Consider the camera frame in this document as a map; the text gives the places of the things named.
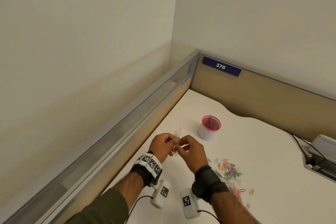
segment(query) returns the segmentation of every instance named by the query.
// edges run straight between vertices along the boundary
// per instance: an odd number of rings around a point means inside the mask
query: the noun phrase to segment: beige partition panel
[[[203,65],[203,57],[192,90],[236,115],[262,120],[308,141],[319,134],[336,139],[336,101],[245,69],[235,77]]]
[[[71,205],[59,216],[56,224],[62,224],[73,214],[81,211],[90,204],[95,197],[100,195],[116,175],[122,170],[135,152],[141,147],[146,139],[153,133],[155,128],[166,117],[181,97],[187,92],[191,83],[191,77],[172,94],[171,98],[141,127],[129,141],[105,164],[103,169],[93,177],[80,191]]]

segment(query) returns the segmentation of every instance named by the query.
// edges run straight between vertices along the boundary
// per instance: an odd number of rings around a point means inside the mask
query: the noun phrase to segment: person's left arm
[[[172,156],[174,146],[179,138],[164,133],[154,137],[149,151],[163,163],[168,155]],[[97,197],[81,212],[71,217],[66,224],[77,223],[113,223],[123,224],[128,218],[128,212],[138,198],[141,190],[150,183],[150,173],[147,170],[141,176],[132,171],[122,178],[117,184]]]

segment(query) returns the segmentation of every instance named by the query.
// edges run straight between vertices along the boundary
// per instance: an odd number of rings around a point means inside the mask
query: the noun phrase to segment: blue sign
[[[225,73],[234,75],[238,77],[240,75],[240,72],[242,71],[241,68],[235,67],[233,65],[226,64],[224,62],[212,59],[210,57],[204,56],[202,64],[207,65],[209,67],[218,69],[220,71],[223,71]]]

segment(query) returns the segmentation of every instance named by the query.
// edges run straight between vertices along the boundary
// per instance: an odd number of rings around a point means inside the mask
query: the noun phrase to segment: person
[[[194,175],[197,175],[199,170],[207,169],[206,166],[209,164],[204,147],[190,135],[179,139],[169,133],[160,134],[154,137],[149,146],[149,152],[154,154],[161,163],[166,160],[168,155],[172,156],[176,151]],[[146,177],[144,178],[143,175],[131,170],[114,187],[97,197],[81,212],[72,216],[66,224],[124,224],[128,219],[128,212],[132,205],[141,190],[148,184],[149,180]],[[212,193],[209,203],[222,224],[259,223],[228,190]]]

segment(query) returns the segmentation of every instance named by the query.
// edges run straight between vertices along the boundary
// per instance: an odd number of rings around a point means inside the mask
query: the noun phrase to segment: white desk
[[[201,119],[208,114],[222,123],[212,141],[198,136]],[[249,203],[249,211],[261,223],[336,223],[336,184],[304,168],[302,153],[286,132],[253,118],[236,116],[220,103],[192,90],[186,92],[109,188],[129,172],[140,154],[148,151],[155,135],[174,134],[176,126],[181,127],[181,137],[190,134],[204,145],[212,167],[218,170],[216,158],[221,163],[227,158],[238,167],[242,173],[241,184],[233,182],[238,189],[246,189],[241,193],[243,205]],[[137,203],[129,224],[217,223],[207,213],[185,219],[179,193],[191,187],[194,176],[180,156],[168,156],[161,179],[169,180],[172,185],[165,208],[156,209],[149,198],[143,198]],[[146,187],[140,196],[152,193],[153,188]],[[212,207],[202,200],[199,208],[213,213]]]

